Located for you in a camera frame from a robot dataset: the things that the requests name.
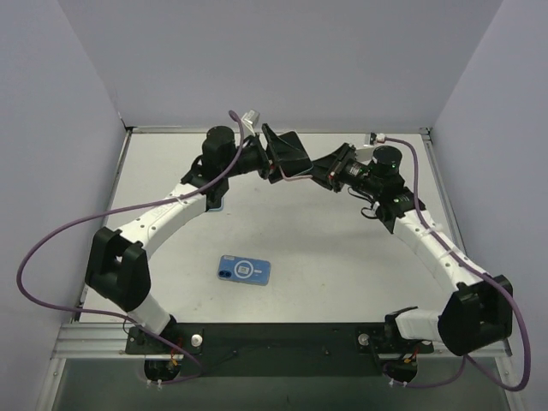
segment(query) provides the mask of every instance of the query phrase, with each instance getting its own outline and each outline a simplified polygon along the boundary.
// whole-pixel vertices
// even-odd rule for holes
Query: gray floor
[[[417,381],[452,375],[459,359],[423,360]],[[494,368],[494,360],[485,360]],[[55,410],[482,410],[509,409],[504,393],[467,366],[443,388],[390,388],[374,378],[200,378],[146,388],[133,360],[69,360]]]

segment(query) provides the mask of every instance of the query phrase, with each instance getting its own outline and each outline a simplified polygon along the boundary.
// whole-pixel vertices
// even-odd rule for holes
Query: gray wall
[[[0,403],[34,409],[59,324],[15,286],[26,251],[56,226],[104,209],[124,136],[104,85],[55,0],[0,5]],[[94,227],[54,240],[25,285],[74,304]]]
[[[128,125],[433,125],[501,0],[59,0]]]
[[[433,130],[467,250],[511,279],[529,325],[532,410],[548,407],[546,16],[544,0],[503,2]],[[512,347],[521,372],[517,332]]]

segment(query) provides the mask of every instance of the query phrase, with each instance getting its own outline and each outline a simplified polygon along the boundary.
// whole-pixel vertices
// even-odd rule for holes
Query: white circle
[[[249,265],[249,273],[242,275],[242,274],[238,273],[238,270],[244,264]],[[253,275],[253,264],[251,264],[246,259],[243,259],[242,261],[238,261],[238,263],[236,263],[236,265],[234,266],[234,273],[238,278],[240,278],[242,280],[245,280],[246,278],[250,278]]]

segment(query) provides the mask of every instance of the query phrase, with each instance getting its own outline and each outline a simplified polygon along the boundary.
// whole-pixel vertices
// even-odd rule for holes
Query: purple cable
[[[404,384],[402,381],[397,381],[397,380],[393,379],[392,377],[390,377],[386,373],[386,369],[388,368],[388,365],[389,365],[388,362],[386,364],[384,364],[383,373],[388,378],[390,378],[390,381],[394,381],[395,384],[400,385],[401,387],[413,388],[413,389],[416,389],[416,390],[424,390],[424,389],[427,389],[427,388],[443,387],[444,385],[454,383],[457,379],[459,379],[459,377],[464,372],[464,366],[466,365],[466,359],[464,357],[462,357],[461,366],[459,367],[458,371],[456,372],[456,374],[453,377],[448,378],[445,381],[440,381],[438,383],[431,383],[431,384],[413,384],[413,383]]]
[[[119,313],[114,313],[112,311],[105,311],[105,310],[92,310],[92,309],[88,309],[88,308],[59,306],[59,305],[56,305],[56,304],[50,304],[49,302],[39,300],[34,295],[30,294],[27,291],[27,289],[25,289],[25,286],[23,285],[23,271],[25,270],[25,266],[27,265],[27,263],[31,259],[31,257],[46,242],[51,240],[56,235],[62,233],[66,229],[69,229],[71,227],[74,227],[75,225],[82,224],[82,223],[85,223],[85,222],[88,222],[88,221],[91,221],[91,220],[94,220],[94,219],[97,219],[97,218],[111,216],[113,214],[120,214],[120,213],[126,212],[126,211],[140,210],[142,208],[149,208],[149,207],[160,206],[160,205],[162,206],[164,204],[174,203],[174,202],[179,201],[179,200],[185,200],[185,199],[188,199],[190,197],[195,196],[196,194],[201,194],[201,193],[205,192],[208,188],[210,188],[210,187],[214,186],[215,184],[217,184],[221,179],[223,179],[227,174],[229,174],[229,172],[232,170],[232,168],[235,166],[236,162],[238,161],[238,158],[241,155],[241,150],[243,148],[243,141],[244,141],[244,137],[245,137],[245,134],[244,134],[244,131],[243,131],[243,124],[241,123],[240,117],[232,110],[229,111],[229,115],[230,115],[230,118],[238,124],[238,128],[240,129],[240,145],[238,146],[238,150],[236,151],[236,154],[235,154],[234,158],[232,159],[232,161],[230,162],[230,164],[228,165],[228,167],[221,174],[219,174],[213,180],[208,182],[205,186],[194,190],[192,193],[184,194],[184,195],[181,195],[179,197],[175,197],[175,198],[171,198],[171,199],[165,199],[165,200],[159,200],[159,201],[152,201],[150,203],[144,203],[144,204],[138,204],[138,205],[130,205],[130,206],[127,206],[127,207],[122,207],[122,208],[116,208],[115,210],[100,212],[98,214],[93,214],[91,216],[78,218],[77,220],[74,220],[70,223],[66,223],[66,224],[62,225],[61,227],[59,227],[57,229],[54,229],[53,231],[50,232],[50,234],[46,235],[42,240],[40,240],[36,244],[34,244],[34,246],[28,251],[27,255],[25,255],[25,257],[23,258],[23,260],[19,264],[19,268],[17,269],[17,278],[16,278],[17,288],[19,289],[21,294],[23,294],[28,300],[30,300],[34,304],[37,304],[37,305],[45,307],[45,308],[49,308],[51,310],[65,311],[65,312],[70,312],[70,313],[102,314],[102,315],[109,315],[111,317],[117,317],[119,319],[124,319],[126,321],[129,321],[129,322],[133,323],[141,331],[145,332],[146,334],[148,334],[151,337],[156,338],[161,343],[164,343],[168,347],[179,351],[181,354],[183,354],[185,357],[188,357],[194,364],[196,364],[200,368],[200,372],[197,373],[197,374],[189,375],[189,376],[181,377],[181,378],[176,378],[172,381],[166,381],[166,382],[164,382],[164,384],[180,383],[182,381],[187,381],[189,379],[199,377],[201,375],[201,373],[203,372],[203,370],[204,370],[203,366],[200,364],[200,362],[198,360],[196,360],[196,358],[194,358],[191,354],[189,354],[185,349],[183,349],[183,348],[179,347],[178,345],[175,345],[171,341],[168,341],[165,338],[163,338],[163,337],[161,337],[157,334],[154,334],[153,332],[143,328],[141,325],[137,324],[137,322],[135,320],[131,319],[130,317],[128,317],[126,315],[119,314]]]
[[[420,205],[419,205],[419,159],[417,157],[417,151],[414,149],[411,143],[408,143],[405,140],[392,139],[392,138],[386,137],[386,141],[403,144],[407,146],[409,150],[411,150],[411,154],[413,155],[413,163],[414,163],[414,181],[413,181],[414,208],[417,211],[417,216],[419,217],[420,223],[424,226],[425,229],[430,229],[430,225],[428,225],[424,216],[422,215],[422,212],[420,210]],[[531,377],[531,343],[529,342],[529,334],[527,332],[527,327],[525,326],[525,319],[523,318],[523,315],[521,314],[520,308],[515,303],[515,300],[512,297],[512,295],[508,291],[506,291],[506,289],[504,289],[503,286],[501,286],[499,283],[493,280],[489,274],[487,274],[486,272],[481,272],[476,270],[470,264],[468,264],[466,260],[462,259],[457,253],[453,252],[451,250],[451,247],[449,247],[449,245],[444,241],[444,239],[436,231],[431,230],[431,234],[439,242],[439,244],[444,248],[444,250],[449,252],[449,255],[457,263],[459,263],[461,266],[466,268],[475,276],[479,277],[486,283],[490,284],[496,291],[498,291],[504,297],[504,299],[510,304],[512,311],[514,312],[515,319],[517,320],[518,328],[520,329],[521,340],[523,341],[524,360],[523,360],[523,376],[521,377],[521,381],[518,385],[511,386],[503,383],[498,378],[493,376],[485,367],[483,367],[481,364],[476,362],[469,355],[464,355],[464,359],[471,362],[472,365],[478,368],[484,375],[486,375],[493,383],[495,383],[499,387],[504,388],[505,390],[508,390],[508,391],[523,390],[527,386],[529,382],[529,378]]]

